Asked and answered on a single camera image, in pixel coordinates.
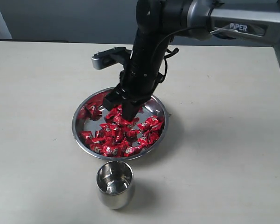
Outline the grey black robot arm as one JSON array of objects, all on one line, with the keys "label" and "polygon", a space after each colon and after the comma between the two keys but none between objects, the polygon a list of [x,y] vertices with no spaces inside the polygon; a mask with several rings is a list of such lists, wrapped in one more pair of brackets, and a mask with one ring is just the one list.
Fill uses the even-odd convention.
[{"label": "grey black robot arm", "polygon": [[216,36],[244,39],[273,47],[280,68],[280,0],[273,4],[226,5],[218,0],[139,0],[136,5],[137,33],[131,55],[114,61],[124,69],[119,83],[103,99],[112,110],[122,106],[122,115],[132,120],[166,74],[162,64],[178,52],[168,45],[175,36],[200,41]]}]

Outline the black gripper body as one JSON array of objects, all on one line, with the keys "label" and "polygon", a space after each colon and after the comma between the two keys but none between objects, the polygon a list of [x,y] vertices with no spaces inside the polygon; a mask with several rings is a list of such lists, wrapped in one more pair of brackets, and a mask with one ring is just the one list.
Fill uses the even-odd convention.
[{"label": "black gripper body", "polygon": [[163,27],[138,27],[131,59],[114,90],[116,103],[146,102],[151,98],[159,78],[163,60],[172,56],[168,49],[172,37]]}]

